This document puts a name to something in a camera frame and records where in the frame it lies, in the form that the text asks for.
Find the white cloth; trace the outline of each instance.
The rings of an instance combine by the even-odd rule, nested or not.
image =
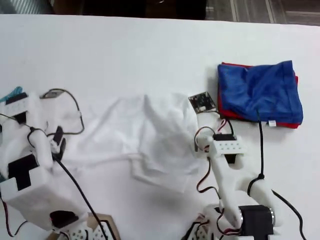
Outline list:
[[[76,132],[81,129],[76,107],[63,95],[55,100],[55,106],[61,101],[65,107],[56,108],[54,122],[62,123],[65,132]],[[135,178],[184,191],[199,165],[193,149],[197,116],[186,95],[138,95],[86,107],[81,109],[85,131],[67,138],[63,156],[67,167],[131,159]],[[51,131],[56,127],[49,123]]]

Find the blue cloth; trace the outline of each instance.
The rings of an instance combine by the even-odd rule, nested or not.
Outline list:
[[[301,124],[303,109],[292,61],[252,67],[220,64],[219,93],[222,108],[243,118]]]
[[[22,93],[22,87],[17,86],[12,92],[10,92],[8,95],[4,96],[3,98],[0,98],[0,103],[6,101],[7,99],[14,97],[15,95],[18,95]]]

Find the white tabletop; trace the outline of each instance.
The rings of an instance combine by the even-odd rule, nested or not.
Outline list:
[[[0,15],[0,96],[16,86],[39,93],[70,90],[80,106],[90,98],[138,93],[217,92],[217,64],[276,64],[292,60],[299,76],[304,120],[296,129],[264,128],[265,175],[304,219],[307,239],[317,239],[320,214],[318,157],[320,27],[219,21],[93,16]],[[233,124],[260,164],[256,125]],[[199,174],[184,194],[132,179],[127,161],[88,169],[79,180],[92,206],[111,214],[123,240],[178,240],[197,213],[217,198],[198,194]],[[213,174],[208,185],[216,184]],[[10,208],[15,229],[23,220]],[[297,217],[283,205],[284,240],[299,240]],[[26,225],[17,239],[43,239]],[[1,239],[10,239],[0,217]]]

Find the circuit board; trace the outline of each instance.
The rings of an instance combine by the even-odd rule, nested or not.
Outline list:
[[[215,109],[215,103],[207,91],[190,96],[189,101],[196,114]]]

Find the robotic arm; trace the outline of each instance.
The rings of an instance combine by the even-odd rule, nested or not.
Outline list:
[[[207,206],[204,215],[214,235],[224,236],[226,240],[280,239],[274,229],[282,225],[281,208],[266,180],[256,181],[251,187],[250,197],[257,205],[239,206],[236,201],[236,191],[247,192],[257,176],[250,167],[242,139],[231,134],[215,134],[209,146],[207,158],[218,184],[219,206]]]
[[[60,93],[54,94],[50,90],[45,94],[48,95],[45,101],[55,103],[54,99],[61,93],[68,93],[75,100],[64,89],[52,90]],[[96,240],[120,239],[111,216],[102,215],[98,218],[77,181],[61,163],[66,147],[64,132],[58,126],[56,133],[52,134],[53,138],[48,138],[45,132],[48,120],[43,101],[34,93],[23,92],[0,103],[0,171],[6,178],[0,183],[2,201],[17,209],[28,222],[46,231],[68,232],[65,236],[60,236],[59,240],[91,240],[93,236],[96,236]],[[53,175],[54,161],[61,165],[77,188],[74,185],[66,186]],[[79,200],[79,193],[85,202]],[[94,224],[89,226],[90,217],[85,203],[97,220],[98,227]]]

